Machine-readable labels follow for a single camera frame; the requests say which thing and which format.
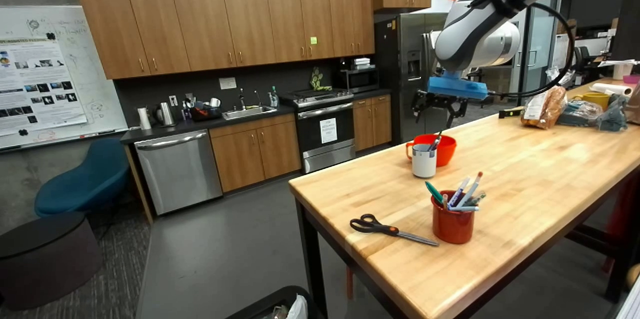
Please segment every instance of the red pen holder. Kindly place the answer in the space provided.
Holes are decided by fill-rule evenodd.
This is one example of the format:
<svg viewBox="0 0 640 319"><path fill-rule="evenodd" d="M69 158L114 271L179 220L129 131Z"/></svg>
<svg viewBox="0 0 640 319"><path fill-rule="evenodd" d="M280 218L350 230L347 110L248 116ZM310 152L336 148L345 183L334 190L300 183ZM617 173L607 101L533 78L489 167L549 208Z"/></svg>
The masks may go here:
<svg viewBox="0 0 640 319"><path fill-rule="evenodd" d="M454 190L443 190L440 194L446 194L453 198ZM434 196L431 196L433 205L433 234L439 239L451 244L464 244L471 240L474 233L475 211L451 211L443 208Z"/></svg>

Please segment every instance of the sink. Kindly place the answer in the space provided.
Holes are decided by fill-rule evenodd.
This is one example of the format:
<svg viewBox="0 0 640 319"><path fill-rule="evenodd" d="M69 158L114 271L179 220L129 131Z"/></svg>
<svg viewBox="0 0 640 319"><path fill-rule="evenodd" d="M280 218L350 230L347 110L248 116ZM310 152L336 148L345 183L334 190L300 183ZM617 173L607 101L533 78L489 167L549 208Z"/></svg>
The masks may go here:
<svg viewBox="0 0 640 319"><path fill-rule="evenodd" d="M230 121L233 119L260 116L260 114L272 113L277 110L278 109L270 106L259 106L259 107L253 107L252 109L246 109L246 110L231 110L231 111L223 112L222 118L226 119L227 121Z"/></svg>

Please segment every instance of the stainless steel refrigerator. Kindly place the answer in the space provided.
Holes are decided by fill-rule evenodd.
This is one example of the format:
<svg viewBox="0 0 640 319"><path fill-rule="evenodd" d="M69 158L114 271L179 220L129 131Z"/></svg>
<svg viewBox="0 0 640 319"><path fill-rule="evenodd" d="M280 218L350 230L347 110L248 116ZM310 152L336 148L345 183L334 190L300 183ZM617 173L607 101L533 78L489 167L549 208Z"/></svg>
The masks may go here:
<svg viewBox="0 0 640 319"><path fill-rule="evenodd" d="M391 89L391 127L394 144L421 134L446 129L446 109L425 110L416 122L411 102L417 89L426 89L421 77L421 35L444 28L446 13L399 14L375 23L375 64L382 86Z"/></svg>

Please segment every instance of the stainless steel dishwasher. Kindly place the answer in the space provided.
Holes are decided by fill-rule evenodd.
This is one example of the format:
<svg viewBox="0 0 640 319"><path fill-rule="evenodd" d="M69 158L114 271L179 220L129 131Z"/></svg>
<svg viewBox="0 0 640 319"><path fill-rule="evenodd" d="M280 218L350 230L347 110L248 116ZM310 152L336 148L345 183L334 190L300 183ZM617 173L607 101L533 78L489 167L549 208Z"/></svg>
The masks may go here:
<svg viewBox="0 0 640 319"><path fill-rule="evenodd" d="M135 142L158 215L222 196L207 130Z"/></svg>

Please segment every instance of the soap bottle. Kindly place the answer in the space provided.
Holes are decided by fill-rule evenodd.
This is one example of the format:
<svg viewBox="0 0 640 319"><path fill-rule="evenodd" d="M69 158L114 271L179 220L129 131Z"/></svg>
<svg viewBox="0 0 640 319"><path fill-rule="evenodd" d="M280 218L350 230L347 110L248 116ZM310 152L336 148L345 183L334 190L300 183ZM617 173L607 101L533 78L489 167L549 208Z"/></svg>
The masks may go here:
<svg viewBox="0 0 640 319"><path fill-rule="evenodd" d="M275 85L271 87L271 92L270 94L270 100L271 100L271 107L272 108L278 108L279 100L278 100L278 93L276 93L276 87Z"/></svg>

